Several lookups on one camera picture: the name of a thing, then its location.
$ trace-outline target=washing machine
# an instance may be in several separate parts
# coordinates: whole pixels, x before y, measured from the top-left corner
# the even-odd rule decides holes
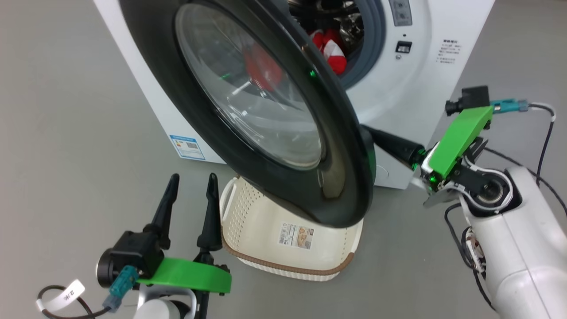
[[[412,169],[364,125],[427,145],[494,0],[95,0],[179,156],[348,226]],[[335,75],[305,25],[339,31]]]

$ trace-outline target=door glass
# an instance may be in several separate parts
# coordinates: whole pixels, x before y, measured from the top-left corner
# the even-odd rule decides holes
[[[177,40],[218,113],[271,158],[310,169],[321,158],[317,126],[287,72],[227,15],[197,4],[177,13]]]

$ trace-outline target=blue and white sticker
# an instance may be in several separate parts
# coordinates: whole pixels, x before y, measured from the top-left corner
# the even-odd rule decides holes
[[[183,137],[177,135],[170,135],[171,141],[174,143],[179,156],[183,158],[190,158],[192,160],[204,160],[203,152],[199,148],[197,140],[190,137]]]

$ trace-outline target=red and white cloth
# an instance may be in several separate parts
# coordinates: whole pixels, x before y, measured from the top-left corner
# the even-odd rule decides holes
[[[310,34],[311,40],[319,48],[323,57],[337,75],[342,74],[346,68],[346,57],[342,52],[342,39],[338,30],[316,30]]]

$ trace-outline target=blue cable connector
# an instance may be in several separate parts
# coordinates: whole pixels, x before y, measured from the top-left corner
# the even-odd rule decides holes
[[[103,307],[109,307],[108,312],[115,313],[122,304],[122,299],[126,293],[134,287],[138,279],[139,275],[136,268],[125,266],[108,289],[110,294],[104,300]]]
[[[506,113],[506,112],[526,112],[528,110],[529,103],[527,100],[494,100],[490,101],[490,105],[493,107],[493,114]]]

